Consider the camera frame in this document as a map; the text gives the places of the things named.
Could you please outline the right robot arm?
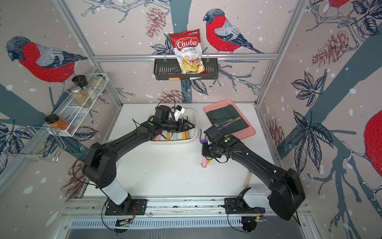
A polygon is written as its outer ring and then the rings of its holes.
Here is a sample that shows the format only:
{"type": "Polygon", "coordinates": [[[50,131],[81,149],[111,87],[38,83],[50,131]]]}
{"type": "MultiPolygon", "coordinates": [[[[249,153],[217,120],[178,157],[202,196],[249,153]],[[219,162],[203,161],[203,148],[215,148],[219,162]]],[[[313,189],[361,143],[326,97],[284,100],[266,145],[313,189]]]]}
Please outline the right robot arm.
{"type": "Polygon", "coordinates": [[[251,151],[238,138],[229,135],[206,136],[202,146],[204,157],[219,159],[223,155],[255,174],[271,190],[269,205],[280,218],[288,221],[306,199],[299,174],[290,168],[284,170],[251,151]]]}

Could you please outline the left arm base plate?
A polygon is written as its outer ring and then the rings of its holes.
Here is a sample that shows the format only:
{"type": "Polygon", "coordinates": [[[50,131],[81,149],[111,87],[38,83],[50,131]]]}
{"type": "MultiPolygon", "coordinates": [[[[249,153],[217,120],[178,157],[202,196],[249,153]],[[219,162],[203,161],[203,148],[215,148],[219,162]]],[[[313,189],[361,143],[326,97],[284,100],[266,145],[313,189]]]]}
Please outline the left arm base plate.
{"type": "Polygon", "coordinates": [[[124,216],[124,215],[144,215],[147,207],[147,199],[132,199],[131,195],[120,204],[117,205],[113,201],[106,204],[106,216],[124,216]]]}

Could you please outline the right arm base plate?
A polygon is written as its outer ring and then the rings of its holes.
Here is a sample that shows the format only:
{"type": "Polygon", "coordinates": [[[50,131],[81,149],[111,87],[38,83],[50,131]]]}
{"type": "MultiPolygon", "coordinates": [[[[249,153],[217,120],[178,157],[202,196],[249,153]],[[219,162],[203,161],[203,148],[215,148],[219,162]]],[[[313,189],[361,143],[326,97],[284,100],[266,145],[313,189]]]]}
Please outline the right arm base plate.
{"type": "Polygon", "coordinates": [[[226,214],[263,214],[266,212],[263,207],[250,206],[244,200],[245,193],[249,192],[251,187],[243,189],[236,198],[225,198],[224,205],[226,214]]]}

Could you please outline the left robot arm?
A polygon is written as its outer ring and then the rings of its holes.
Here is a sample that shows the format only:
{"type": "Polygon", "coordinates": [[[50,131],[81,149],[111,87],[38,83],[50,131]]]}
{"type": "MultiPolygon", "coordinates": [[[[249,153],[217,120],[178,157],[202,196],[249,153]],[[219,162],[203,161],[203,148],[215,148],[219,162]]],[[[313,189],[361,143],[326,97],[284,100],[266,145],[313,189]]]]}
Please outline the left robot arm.
{"type": "Polygon", "coordinates": [[[170,133],[186,132],[195,125],[186,119],[159,119],[154,116],[130,133],[109,143],[94,143],[88,151],[82,173],[93,182],[114,205],[131,208],[131,195],[117,180],[118,160],[143,143],[161,135],[164,130],[170,133]]]}

